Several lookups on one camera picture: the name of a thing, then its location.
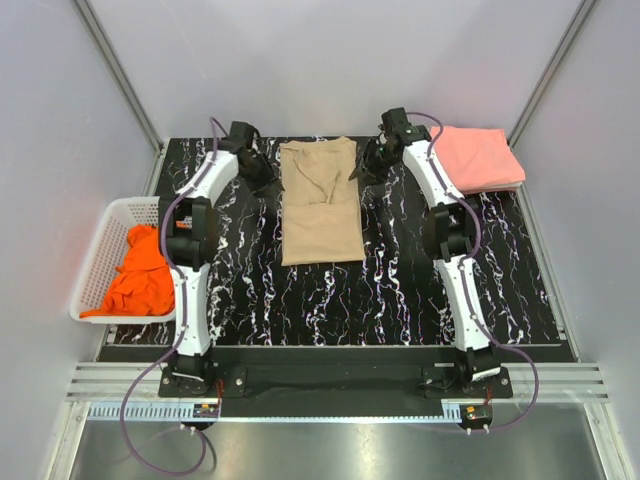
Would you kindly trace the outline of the beige t shirt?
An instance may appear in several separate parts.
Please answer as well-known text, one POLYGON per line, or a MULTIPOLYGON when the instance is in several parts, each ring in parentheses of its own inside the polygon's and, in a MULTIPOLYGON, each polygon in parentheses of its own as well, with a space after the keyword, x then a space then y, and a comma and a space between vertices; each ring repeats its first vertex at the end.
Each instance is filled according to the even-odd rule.
POLYGON ((282 194, 282 264, 365 259, 355 141, 290 141, 279 147, 282 194))

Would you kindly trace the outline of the white plastic laundry basket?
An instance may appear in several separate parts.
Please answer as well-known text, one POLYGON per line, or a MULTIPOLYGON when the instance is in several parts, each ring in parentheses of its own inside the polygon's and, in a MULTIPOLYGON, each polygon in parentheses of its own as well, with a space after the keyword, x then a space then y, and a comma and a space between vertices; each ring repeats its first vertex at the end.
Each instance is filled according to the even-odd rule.
POLYGON ((158 203, 157 197, 129 197, 115 200, 107 206, 71 298, 70 314, 73 319, 94 324, 144 325, 175 318, 175 307, 164 316, 80 317, 82 312, 101 306, 111 282, 118 275, 115 268, 123 264, 129 250, 127 234, 132 227, 156 227, 159 240, 158 203))

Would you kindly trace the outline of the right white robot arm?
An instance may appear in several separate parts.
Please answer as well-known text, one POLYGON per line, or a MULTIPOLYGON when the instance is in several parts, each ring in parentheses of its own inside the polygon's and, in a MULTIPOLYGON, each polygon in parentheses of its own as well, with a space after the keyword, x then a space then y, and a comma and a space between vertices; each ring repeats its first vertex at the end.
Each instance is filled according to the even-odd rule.
POLYGON ((426 126, 413 124, 410 115, 403 107, 381 115, 380 134, 369 140, 350 178, 381 184, 399 163, 413 175, 428 207, 423 249, 444 284, 454 321, 453 372, 439 390, 454 387, 466 396, 484 395, 498 380, 501 362, 496 341, 487 331, 474 277, 480 221, 437 157, 435 145, 444 133, 443 124, 437 122, 432 135, 426 126))

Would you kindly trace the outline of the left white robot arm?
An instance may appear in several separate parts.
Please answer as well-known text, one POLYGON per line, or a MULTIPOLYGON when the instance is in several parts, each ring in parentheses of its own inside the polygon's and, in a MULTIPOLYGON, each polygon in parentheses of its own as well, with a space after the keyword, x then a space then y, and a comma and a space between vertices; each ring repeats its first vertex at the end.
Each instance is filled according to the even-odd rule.
POLYGON ((221 386, 206 313, 206 283, 218 246, 215 204, 238 177, 257 197, 282 188, 258 150, 258 137, 255 126, 234 121, 222 138, 213 139, 193 177, 174 195, 159 198, 159 249, 173 282, 176 322, 173 345, 161 358, 164 397, 204 396, 221 386))

